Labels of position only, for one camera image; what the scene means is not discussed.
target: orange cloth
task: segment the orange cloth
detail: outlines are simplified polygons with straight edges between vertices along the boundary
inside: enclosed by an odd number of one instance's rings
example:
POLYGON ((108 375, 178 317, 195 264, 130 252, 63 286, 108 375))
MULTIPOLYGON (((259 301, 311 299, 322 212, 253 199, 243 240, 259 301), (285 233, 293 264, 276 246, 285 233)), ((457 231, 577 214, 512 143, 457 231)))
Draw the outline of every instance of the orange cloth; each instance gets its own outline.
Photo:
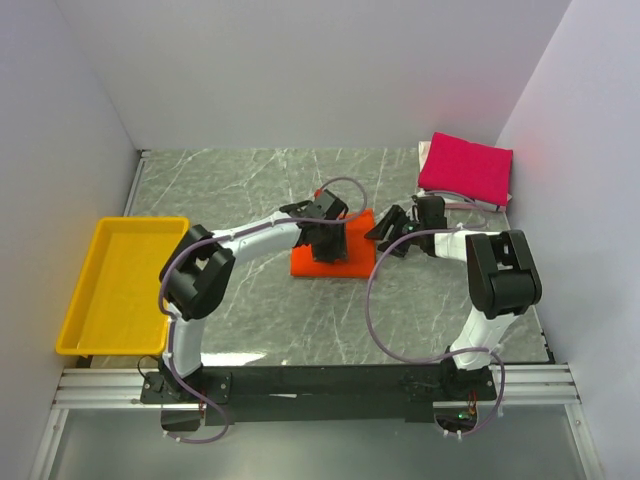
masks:
POLYGON ((376 245, 364 234, 375 225, 373 210, 365 210, 360 217, 347 223, 347 261, 320 263, 313 261, 311 246, 291 251, 291 275, 294 277, 368 278, 376 263, 376 245))

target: folded red towel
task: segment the folded red towel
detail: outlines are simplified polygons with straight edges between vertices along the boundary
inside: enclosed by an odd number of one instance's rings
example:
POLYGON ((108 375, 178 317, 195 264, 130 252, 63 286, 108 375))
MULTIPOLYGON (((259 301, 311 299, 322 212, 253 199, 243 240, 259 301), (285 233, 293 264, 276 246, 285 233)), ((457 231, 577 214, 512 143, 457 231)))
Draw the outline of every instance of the folded red towel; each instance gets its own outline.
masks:
POLYGON ((449 190, 506 206, 512 159, 513 150, 436 132, 418 186, 425 190, 449 190))

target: back wall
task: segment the back wall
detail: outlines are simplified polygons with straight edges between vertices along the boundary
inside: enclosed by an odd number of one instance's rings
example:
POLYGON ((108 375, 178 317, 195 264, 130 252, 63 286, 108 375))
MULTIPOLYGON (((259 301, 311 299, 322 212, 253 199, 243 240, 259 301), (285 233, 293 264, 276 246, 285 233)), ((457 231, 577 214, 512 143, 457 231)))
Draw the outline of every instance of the back wall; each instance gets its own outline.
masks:
POLYGON ((57 0, 137 148, 493 144, 569 0, 57 0))

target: table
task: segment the table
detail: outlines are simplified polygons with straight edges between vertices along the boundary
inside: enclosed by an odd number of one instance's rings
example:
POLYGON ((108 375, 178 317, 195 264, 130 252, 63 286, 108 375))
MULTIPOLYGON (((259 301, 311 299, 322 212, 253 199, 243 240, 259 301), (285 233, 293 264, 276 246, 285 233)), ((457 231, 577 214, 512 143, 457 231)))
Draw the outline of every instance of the table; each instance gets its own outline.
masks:
MULTIPOLYGON (((416 191, 417 149, 160 150, 145 159, 131 215, 189 217, 206 228, 258 220, 281 205, 310 198, 326 180, 349 175, 369 193, 377 218, 416 191)), ((356 210, 358 191, 331 187, 356 210)), ((448 210, 449 225, 478 221, 448 210)), ((491 213, 490 230, 508 228, 491 213)), ((370 339, 364 321, 366 282, 293 278, 290 252, 234 270, 224 301, 208 318, 205 364, 308 365, 392 362, 370 339)), ((437 354, 458 336, 469 314, 466 267, 413 247, 384 264, 372 294, 374 325, 386 344, 413 357, 437 354)), ((546 341, 533 308, 505 333, 507 362, 546 362, 546 341)), ((94 366, 129 366, 102 359, 94 366)))

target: gray marble tabletop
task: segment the gray marble tabletop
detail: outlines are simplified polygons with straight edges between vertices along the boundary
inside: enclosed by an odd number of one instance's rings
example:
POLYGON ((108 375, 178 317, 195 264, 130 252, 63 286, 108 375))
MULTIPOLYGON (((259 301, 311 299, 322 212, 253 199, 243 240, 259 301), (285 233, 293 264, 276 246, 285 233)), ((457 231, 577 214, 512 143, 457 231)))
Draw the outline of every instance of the gray marble tabletop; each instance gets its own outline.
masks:
MULTIPOLYGON (((279 206, 310 198, 326 180, 349 175, 369 193, 376 217, 393 203, 409 205, 418 174, 416 149, 246 149, 152 151, 131 215, 189 217, 210 230, 240 226, 279 206)), ((356 210, 359 192, 332 190, 356 210)), ((449 224, 478 221, 475 212, 449 210, 449 224)), ((489 229, 508 227, 492 213, 489 229)), ((366 281, 293 278, 290 252, 234 270, 224 301, 207 319, 207 364, 258 365, 387 363, 364 321, 366 281)), ((394 351, 424 357, 444 351, 466 321, 469 300, 463 263, 430 258, 412 247, 389 258, 376 279, 372 316, 394 351)), ((533 309, 504 336, 509 362, 548 360, 533 309)))

